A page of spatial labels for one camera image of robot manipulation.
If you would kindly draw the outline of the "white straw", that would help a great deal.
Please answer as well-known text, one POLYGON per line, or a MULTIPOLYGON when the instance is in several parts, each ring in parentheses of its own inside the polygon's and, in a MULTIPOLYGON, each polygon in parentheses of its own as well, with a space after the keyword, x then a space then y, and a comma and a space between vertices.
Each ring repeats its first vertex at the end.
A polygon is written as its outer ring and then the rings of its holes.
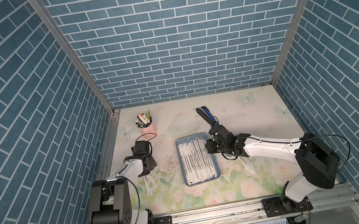
POLYGON ((189 168, 189 165, 187 163, 187 160, 186 160, 186 156, 185 156, 185 153, 184 153, 184 150, 183 150, 183 147, 181 144, 178 145, 178 151, 179 151, 179 154, 180 154, 180 157, 181 157, 181 162, 182 162, 182 165, 184 167, 184 170, 185 170, 185 175, 186 175, 186 178, 187 178, 187 184, 189 186, 191 186, 192 184, 194 184, 194 178, 192 176, 192 173, 190 172, 190 168, 189 168))
POLYGON ((191 156, 191 152, 187 146, 187 143, 184 143, 184 152, 185 152, 185 155, 186 155, 186 159, 187 161, 189 162, 189 165, 190 165, 190 169, 192 171, 192 175, 194 177, 194 180, 195 180, 195 183, 197 183, 199 181, 199 176, 198 176, 198 173, 196 172, 196 167, 194 166, 194 163, 192 161, 192 156, 191 156))

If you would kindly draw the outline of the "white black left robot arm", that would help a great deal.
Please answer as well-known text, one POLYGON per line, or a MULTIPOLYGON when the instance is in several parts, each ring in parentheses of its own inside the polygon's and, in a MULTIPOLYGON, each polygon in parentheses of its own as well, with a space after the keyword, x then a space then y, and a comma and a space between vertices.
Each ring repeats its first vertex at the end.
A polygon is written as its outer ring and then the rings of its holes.
POLYGON ((136 142, 132 153, 117 174, 91 185, 87 224, 172 224, 170 216, 155 218, 150 209, 132 207, 130 187, 140 201, 132 179, 147 176, 157 166, 149 141, 136 142))

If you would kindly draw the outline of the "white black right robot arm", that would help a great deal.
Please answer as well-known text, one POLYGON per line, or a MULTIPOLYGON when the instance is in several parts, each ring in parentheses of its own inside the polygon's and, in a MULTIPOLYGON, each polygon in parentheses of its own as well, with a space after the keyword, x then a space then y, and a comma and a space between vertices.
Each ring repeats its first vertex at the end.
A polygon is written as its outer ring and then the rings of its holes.
POLYGON ((211 139, 205 144, 212 154, 234 157, 270 157, 299 166, 298 174, 287 180, 278 200, 270 209, 276 213, 293 213, 317 189, 332 189, 335 184, 339 155, 314 134, 301 138, 271 139, 251 134, 233 135, 218 122, 211 123, 211 139))

